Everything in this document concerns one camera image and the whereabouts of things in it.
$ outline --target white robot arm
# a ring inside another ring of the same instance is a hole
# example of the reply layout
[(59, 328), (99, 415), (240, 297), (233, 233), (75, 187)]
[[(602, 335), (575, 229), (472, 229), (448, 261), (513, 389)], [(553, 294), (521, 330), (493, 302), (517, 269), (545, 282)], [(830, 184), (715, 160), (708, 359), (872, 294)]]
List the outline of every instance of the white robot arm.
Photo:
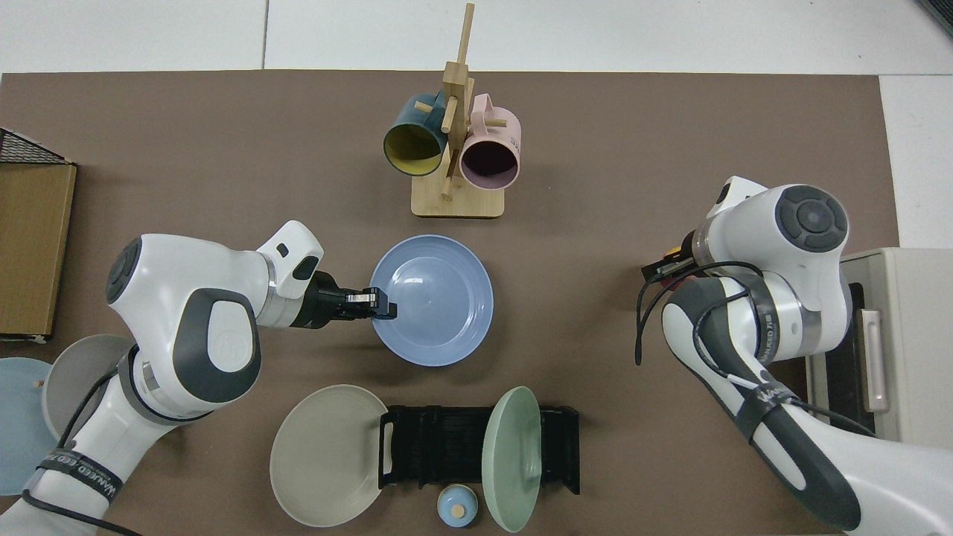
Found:
[(97, 526), (134, 534), (100, 521), (112, 498), (162, 435), (252, 388), (261, 368), (257, 326), (395, 318), (396, 305), (379, 289), (341, 289), (317, 272), (323, 255), (297, 221), (257, 251), (169, 235), (129, 244), (110, 271), (106, 298), (137, 345), (104, 378), (90, 419), (71, 442), (61, 440), (24, 498), (0, 516), (0, 535), (93, 534)]
[(850, 534), (953, 534), (953, 452), (823, 423), (764, 368), (841, 341), (847, 232), (843, 208), (822, 190), (732, 177), (681, 249), (647, 267), (648, 282), (729, 263), (678, 286), (662, 311), (665, 339), (819, 518)]

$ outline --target light blue plate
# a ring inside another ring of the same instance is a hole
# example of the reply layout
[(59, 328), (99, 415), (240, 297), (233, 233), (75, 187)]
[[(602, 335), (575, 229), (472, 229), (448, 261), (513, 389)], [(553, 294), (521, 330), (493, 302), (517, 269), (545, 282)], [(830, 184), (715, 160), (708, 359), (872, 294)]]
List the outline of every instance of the light blue plate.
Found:
[(43, 387), (50, 364), (0, 360), (0, 495), (19, 495), (36, 465), (56, 446), (43, 420)]
[(396, 319), (374, 320), (377, 335), (411, 363), (460, 361), (490, 329), (490, 276), (477, 256), (452, 238), (421, 235), (400, 242), (377, 264), (371, 286), (397, 304)]

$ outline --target table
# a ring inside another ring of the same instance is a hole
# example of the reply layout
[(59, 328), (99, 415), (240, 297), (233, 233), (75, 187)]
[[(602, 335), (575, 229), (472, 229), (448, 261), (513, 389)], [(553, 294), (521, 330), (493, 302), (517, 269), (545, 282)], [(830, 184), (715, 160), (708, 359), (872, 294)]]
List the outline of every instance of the table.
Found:
[[(490, 405), (525, 384), (581, 414), (581, 495), (540, 494), (524, 534), (792, 534), (831, 529), (776, 481), (669, 353), (657, 319), (632, 363), (639, 267), (700, 224), (721, 183), (807, 182), (851, 217), (847, 253), (897, 245), (876, 77), (482, 72), (523, 126), (522, 172), (495, 220), (421, 219), (381, 139), (435, 72), (7, 74), (0, 123), (80, 164), (54, 340), (4, 345), (51, 361), (93, 333), (127, 334), (106, 274), (143, 233), (254, 249), (308, 225), (320, 268), (352, 288), (406, 237), (460, 240), (486, 266), (483, 344), (441, 369), (402, 361), (369, 322), (262, 333), (253, 391), (163, 438), (108, 519), (145, 534), (305, 534), (268, 479), (274, 433), (316, 389), (385, 403)], [(386, 489), (338, 534), (436, 533), (439, 489)], [(6, 506), (10, 501), (0, 503)], [(499, 534), (483, 511), (474, 534)]]

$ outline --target oven door handle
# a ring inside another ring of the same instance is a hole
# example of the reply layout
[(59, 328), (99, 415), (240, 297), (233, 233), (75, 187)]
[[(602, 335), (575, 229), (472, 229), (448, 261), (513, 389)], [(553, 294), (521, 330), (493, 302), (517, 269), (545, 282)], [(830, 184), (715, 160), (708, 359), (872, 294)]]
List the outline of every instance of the oven door handle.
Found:
[(883, 366), (881, 312), (858, 309), (856, 315), (857, 325), (861, 328), (861, 336), (858, 339), (863, 361), (861, 367), (863, 406), (872, 413), (883, 413), (890, 409), (890, 400), (887, 399)]

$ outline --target dark teal mug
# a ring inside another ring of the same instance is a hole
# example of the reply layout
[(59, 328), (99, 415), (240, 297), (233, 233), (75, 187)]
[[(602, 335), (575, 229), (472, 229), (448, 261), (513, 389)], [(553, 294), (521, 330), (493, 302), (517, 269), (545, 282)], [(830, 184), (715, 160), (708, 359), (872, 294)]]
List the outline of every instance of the dark teal mug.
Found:
[(447, 146), (447, 134), (440, 131), (446, 109), (443, 91), (412, 96), (384, 135), (387, 161), (407, 175), (433, 173)]

